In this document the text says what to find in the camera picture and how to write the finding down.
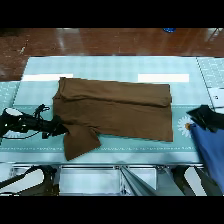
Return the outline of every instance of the wooden floor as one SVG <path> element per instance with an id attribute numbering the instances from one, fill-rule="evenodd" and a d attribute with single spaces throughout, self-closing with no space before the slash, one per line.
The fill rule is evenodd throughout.
<path id="1" fill-rule="evenodd" d="M 26 28 L 0 30 L 0 81 L 20 80 L 30 56 L 224 57 L 223 28 Z"/>

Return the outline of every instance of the white flower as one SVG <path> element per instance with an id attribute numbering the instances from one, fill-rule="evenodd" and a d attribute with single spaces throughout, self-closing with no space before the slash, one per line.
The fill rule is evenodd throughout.
<path id="1" fill-rule="evenodd" d="M 182 131 L 182 135 L 184 135 L 185 137 L 189 137 L 191 138 L 191 134 L 189 131 L 189 125 L 192 124 L 192 120 L 190 119 L 190 117 L 182 117 L 181 119 L 179 119 L 178 121 L 178 131 Z"/>
<path id="2" fill-rule="evenodd" d="M 14 131 L 8 131 L 4 137 L 7 137 L 7 138 L 18 138 L 20 136 L 20 132 L 14 132 Z"/>

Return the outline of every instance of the table surface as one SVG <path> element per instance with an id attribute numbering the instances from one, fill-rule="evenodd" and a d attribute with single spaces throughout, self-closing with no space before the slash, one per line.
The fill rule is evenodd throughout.
<path id="1" fill-rule="evenodd" d="M 197 150 L 185 128 L 191 122 L 186 112 L 200 106 L 211 105 L 209 87 L 217 87 L 217 78 L 204 75 L 205 59 L 218 63 L 220 59 L 160 56 L 52 56 L 31 57 L 23 77 L 39 74 L 73 74 L 73 77 L 138 82 L 139 74 L 189 74 L 189 82 L 166 82 L 171 86 L 174 142 L 159 142 L 136 138 L 100 135 L 102 146 L 71 161 L 64 157 L 63 135 L 42 140 L 41 134 L 25 140 L 3 139 L 0 162 L 61 163 L 61 164 L 181 164 L 200 163 Z M 0 107 L 13 106 L 32 114 L 44 103 L 52 108 L 52 97 L 58 81 L 21 81 L 0 83 Z M 44 112 L 52 118 L 52 110 Z M 25 137 L 33 133 L 20 134 Z"/>

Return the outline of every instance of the flower center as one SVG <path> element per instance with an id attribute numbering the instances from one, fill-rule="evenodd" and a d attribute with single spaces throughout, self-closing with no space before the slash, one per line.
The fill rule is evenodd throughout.
<path id="1" fill-rule="evenodd" d="M 186 128 L 187 130 L 190 130 L 190 124 L 189 124 L 189 123 L 186 123 L 186 124 L 185 124 L 185 128 Z"/>

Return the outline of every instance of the blue object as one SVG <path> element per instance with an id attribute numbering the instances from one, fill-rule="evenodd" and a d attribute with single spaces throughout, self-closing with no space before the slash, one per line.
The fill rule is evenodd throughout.
<path id="1" fill-rule="evenodd" d="M 200 151 L 210 174 L 224 193 L 224 130 L 216 133 L 203 130 L 197 124 L 190 126 L 194 142 Z"/>
<path id="2" fill-rule="evenodd" d="M 176 28 L 163 28 L 164 31 L 168 32 L 168 33 L 173 33 L 176 31 Z"/>

